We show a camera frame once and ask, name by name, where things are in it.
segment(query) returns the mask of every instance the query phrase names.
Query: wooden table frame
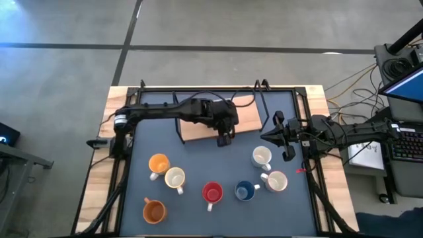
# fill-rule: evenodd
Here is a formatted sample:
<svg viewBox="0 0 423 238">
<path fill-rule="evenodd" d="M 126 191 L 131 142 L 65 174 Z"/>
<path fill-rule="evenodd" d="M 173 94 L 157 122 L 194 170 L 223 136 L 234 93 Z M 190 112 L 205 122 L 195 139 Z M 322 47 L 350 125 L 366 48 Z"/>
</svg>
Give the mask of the wooden table frame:
<svg viewBox="0 0 423 238">
<path fill-rule="evenodd" d="M 196 88 L 233 88 L 233 87 L 245 87 L 245 86 L 175 86 L 175 87 L 146 87 L 146 89 L 196 89 Z M 299 113 L 302 118 L 306 118 L 307 114 L 324 114 L 329 115 L 329 111 L 326 104 L 326 98 L 321 85 L 306 85 L 306 86 L 272 86 L 272 89 L 280 88 L 294 88 L 302 87 L 303 91 L 306 91 L 306 101 L 302 102 L 301 95 L 297 94 L 299 107 Z M 111 87 L 109 90 L 106 106 L 104 109 L 103 121 L 120 107 L 124 106 L 126 103 L 126 95 L 128 88 L 131 87 Z M 112 138 L 114 136 L 113 132 L 113 119 L 104 123 L 100 127 L 100 132 L 98 133 L 99 137 L 102 138 Z M 338 150 L 332 150 L 331 153 L 338 154 Z M 108 149 L 97 149 L 93 153 L 93 158 L 91 163 L 106 157 L 108 155 Z M 95 216 L 98 214 L 100 209 L 106 202 L 108 195 L 114 190 L 114 187 L 119 182 L 122 175 L 123 166 L 125 161 L 114 161 L 113 159 L 106 159 L 105 161 L 96 165 L 92 169 L 89 169 L 87 173 L 87 180 L 85 183 L 84 191 L 81 195 L 81 201 L 78 207 L 77 215 L 75 217 L 75 222 L 73 224 L 72 233 L 80 232 L 88 227 L 90 222 L 95 219 Z M 346 221 L 346 223 L 356 231 L 358 230 L 358 225 L 352 207 L 352 201 L 350 193 L 348 190 L 348 185 L 346 183 L 346 177 L 344 174 L 344 169 L 340 159 L 328 156 L 321 159 L 321 164 L 317 166 L 317 170 L 313 171 L 313 176 L 315 180 L 320 184 L 323 191 L 328 194 L 331 204 L 335 207 L 341 217 Z M 321 231 L 337 231 L 339 228 L 333 222 L 328 222 L 327 212 L 323 208 L 320 200 L 315 197 L 311 199 L 316 201 L 318 207 L 318 221 L 317 227 Z M 121 206 L 119 199 L 113 205 L 113 208 L 110 212 L 110 215 L 107 217 L 109 220 L 109 226 L 100 227 L 97 232 L 111 232 L 114 231 L 114 224 L 116 223 L 117 210 Z"/>
</svg>

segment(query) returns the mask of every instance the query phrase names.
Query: wheel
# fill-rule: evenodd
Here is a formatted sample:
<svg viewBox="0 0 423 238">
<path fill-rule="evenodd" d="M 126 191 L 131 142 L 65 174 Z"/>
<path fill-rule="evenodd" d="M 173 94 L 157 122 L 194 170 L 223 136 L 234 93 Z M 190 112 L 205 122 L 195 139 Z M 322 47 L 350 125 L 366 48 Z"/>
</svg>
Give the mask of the wheel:
<svg viewBox="0 0 423 238">
<path fill-rule="evenodd" d="M 383 204 L 389 204 L 389 198 L 386 194 L 379 194 L 379 201 Z"/>
</svg>

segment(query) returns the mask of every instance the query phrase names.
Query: red mug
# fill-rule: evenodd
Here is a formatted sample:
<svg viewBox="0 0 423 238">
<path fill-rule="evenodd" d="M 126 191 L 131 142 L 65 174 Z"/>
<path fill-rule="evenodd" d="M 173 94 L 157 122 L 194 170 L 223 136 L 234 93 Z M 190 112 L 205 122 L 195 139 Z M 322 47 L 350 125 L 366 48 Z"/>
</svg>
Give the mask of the red mug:
<svg viewBox="0 0 423 238">
<path fill-rule="evenodd" d="M 223 198 L 223 188 L 218 182 L 208 182 L 203 187 L 203 198 L 208 202 L 207 211 L 211 212 L 213 204 Z"/>
</svg>

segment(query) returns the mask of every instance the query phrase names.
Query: white mug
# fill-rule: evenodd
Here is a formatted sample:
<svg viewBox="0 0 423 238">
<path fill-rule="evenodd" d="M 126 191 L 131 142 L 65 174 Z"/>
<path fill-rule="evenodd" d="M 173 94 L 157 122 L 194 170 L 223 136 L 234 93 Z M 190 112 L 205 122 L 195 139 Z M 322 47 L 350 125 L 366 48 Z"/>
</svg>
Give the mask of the white mug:
<svg viewBox="0 0 423 238">
<path fill-rule="evenodd" d="M 179 167 L 170 168 L 165 174 L 165 182 L 170 188 L 176 188 L 181 195 L 184 193 L 182 186 L 185 184 L 185 172 Z"/>
<path fill-rule="evenodd" d="M 258 146 L 252 151 L 251 162 L 255 167 L 270 171 L 272 167 L 269 162 L 272 159 L 272 152 L 264 146 Z"/>
<path fill-rule="evenodd" d="M 288 185 L 288 179 L 281 171 L 273 171 L 269 175 L 262 173 L 260 178 L 266 184 L 266 188 L 270 192 L 283 191 Z"/>
</svg>

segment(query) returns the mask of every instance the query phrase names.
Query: mug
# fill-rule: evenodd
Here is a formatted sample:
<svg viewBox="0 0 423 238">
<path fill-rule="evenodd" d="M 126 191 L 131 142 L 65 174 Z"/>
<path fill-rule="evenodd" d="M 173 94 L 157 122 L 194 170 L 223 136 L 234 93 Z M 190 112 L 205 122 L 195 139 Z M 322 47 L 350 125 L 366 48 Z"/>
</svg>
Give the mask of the mug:
<svg viewBox="0 0 423 238">
<path fill-rule="evenodd" d="M 280 192 L 288 185 L 288 179 L 281 171 L 273 171 L 269 175 L 262 173 L 260 178 L 270 192 Z"/>
<path fill-rule="evenodd" d="M 223 188 L 218 182 L 208 182 L 203 187 L 203 198 L 208 203 L 207 211 L 211 212 L 213 204 L 223 198 Z"/>
<path fill-rule="evenodd" d="M 179 167 L 170 168 L 166 172 L 165 182 L 170 188 L 176 188 L 181 195 L 184 193 L 182 186 L 185 184 L 185 172 Z"/>
<path fill-rule="evenodd" d="M 144 202 L 143 217 L 147 223 L 157 224 L 166 218 L 167 210 L 162 202 L 148 198 Z"/>
<path fill-rule="evenodd" d="M 150 180 L 156 180 L 159 175 L 163 175 L 171 167 L 171 162 L 166 155 L 155 154 L 151 156 L 148 167 L 151 170 Z"/>
<path fill-rule="evenodd" d="M 255 167 L 270 171 L 272 167 L 269 165 L 272 159 L 272 152 L 267 147 L 258 146 L 252 151 L 251 162 Z"/>
<path fill-rule="evenodd" d="M 249 181 L 239 181 L 235 186 L 235 196 L 241 201 L 249 201 L 254 198 L 256 190 L 260 188 L 260 185 Z"/>
</svg>

